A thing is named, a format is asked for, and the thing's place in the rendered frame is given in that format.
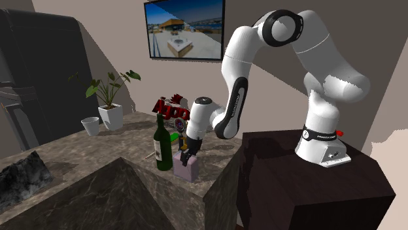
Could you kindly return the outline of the pale pink box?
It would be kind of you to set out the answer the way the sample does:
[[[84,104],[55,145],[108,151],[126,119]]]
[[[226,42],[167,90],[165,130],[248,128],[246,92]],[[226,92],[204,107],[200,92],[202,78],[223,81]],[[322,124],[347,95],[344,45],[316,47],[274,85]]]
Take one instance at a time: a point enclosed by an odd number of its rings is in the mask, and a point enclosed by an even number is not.
[[[182,151],[178,151],[173,156],[173,173],[175,176],[182,178],[190,183],[194,182],[199,175],[199,164],[196,156],[191,156],[186,166],[182,164],[180,159]]]

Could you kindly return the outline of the white cup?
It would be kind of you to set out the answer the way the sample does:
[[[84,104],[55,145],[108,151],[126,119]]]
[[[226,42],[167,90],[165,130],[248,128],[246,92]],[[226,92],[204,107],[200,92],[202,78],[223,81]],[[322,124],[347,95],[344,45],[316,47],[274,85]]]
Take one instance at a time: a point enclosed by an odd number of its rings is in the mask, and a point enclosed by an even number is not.
[[[89,117],[81,121],[84,126],[87,134],[89,136],[96,136],[99,134],[99,118],[98,117]]]

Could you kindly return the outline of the dark grey rock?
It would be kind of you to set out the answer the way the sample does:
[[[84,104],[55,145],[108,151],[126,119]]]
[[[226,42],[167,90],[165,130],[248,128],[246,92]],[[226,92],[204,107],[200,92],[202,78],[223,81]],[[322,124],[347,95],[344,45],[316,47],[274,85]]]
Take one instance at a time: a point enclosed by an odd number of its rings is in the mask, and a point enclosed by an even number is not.
[[[54,176],[36,151],[5,167],[0,172],[0,212],[31,197],[53,179]]]

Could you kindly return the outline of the dark tall cabinet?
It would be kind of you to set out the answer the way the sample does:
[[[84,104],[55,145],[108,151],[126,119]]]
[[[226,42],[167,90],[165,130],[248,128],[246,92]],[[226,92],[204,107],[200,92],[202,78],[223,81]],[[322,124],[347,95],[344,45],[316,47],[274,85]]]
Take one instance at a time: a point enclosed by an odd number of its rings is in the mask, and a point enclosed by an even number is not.
[[[97,117],[92,74],[74,17],[0,8],[0,103],[23,151]]]

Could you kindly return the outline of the green plant in white pot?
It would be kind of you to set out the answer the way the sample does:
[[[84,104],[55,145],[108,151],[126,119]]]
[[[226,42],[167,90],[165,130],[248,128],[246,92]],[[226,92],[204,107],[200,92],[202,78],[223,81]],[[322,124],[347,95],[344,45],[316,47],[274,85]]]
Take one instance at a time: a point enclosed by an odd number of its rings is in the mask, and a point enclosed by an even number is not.
[[[119,73],[118,77],[115,77],[113,72],[108,72],[107,81],[104,84],[102,80],[91,79],[89,84],[83,83],[78,72],[71,75],[68,78],[70,81],[72,78],[76,79],[80,84],[86,88],[86,98],[96,95],[104,104],[98,107],[98,111],[105,127],[110,131],[116,131],[123,127],[123,106],[114,103],[113,100],[118,92],[126,82],[131,80],[141,80],[141,76],[129,70],[128,72]]]

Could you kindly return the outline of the framed wall picture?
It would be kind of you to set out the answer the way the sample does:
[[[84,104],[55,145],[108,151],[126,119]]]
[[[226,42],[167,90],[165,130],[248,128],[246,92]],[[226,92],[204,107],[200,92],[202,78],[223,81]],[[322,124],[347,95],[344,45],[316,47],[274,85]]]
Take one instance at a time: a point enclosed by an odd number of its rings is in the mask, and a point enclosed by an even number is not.
[[[226,0],[153,0],[144,3],[152,59],[221,61]]]

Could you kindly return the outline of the dark green wine bottle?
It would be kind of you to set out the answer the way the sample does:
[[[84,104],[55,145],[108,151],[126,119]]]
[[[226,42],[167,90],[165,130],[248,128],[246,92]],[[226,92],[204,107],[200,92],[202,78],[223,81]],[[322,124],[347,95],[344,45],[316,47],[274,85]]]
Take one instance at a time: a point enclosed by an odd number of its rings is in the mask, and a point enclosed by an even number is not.
[[[164,126],[163,115],[156,114],[157,129],[154,134],[154,150],[157,168],[168,171],[173,167],[171,136]]]

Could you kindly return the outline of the dark robot stand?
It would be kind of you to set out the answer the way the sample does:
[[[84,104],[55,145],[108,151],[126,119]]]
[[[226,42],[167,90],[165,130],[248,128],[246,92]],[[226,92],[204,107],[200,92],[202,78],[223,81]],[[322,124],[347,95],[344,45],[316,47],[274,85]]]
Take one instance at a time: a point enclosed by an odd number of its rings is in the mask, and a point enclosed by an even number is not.
[[[396,194],[379,164],[352,146],[325,168],[298,157],[299,130],[243,133],[237,208],[245,230],[377,230]]]

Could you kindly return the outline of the round badge on yellow stand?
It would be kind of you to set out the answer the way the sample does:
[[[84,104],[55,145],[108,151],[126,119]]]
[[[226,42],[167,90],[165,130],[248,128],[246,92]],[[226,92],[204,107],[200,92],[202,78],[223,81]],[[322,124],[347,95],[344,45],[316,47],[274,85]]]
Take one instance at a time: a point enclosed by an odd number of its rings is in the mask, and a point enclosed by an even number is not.
[[[176,118],[174,120],[174,126],[175,129],[178,131],[179,150],[184,151],[188,148],[186,143],[186,137],[183,136],[183,132],[187,128],[186,121],[182,118]]]

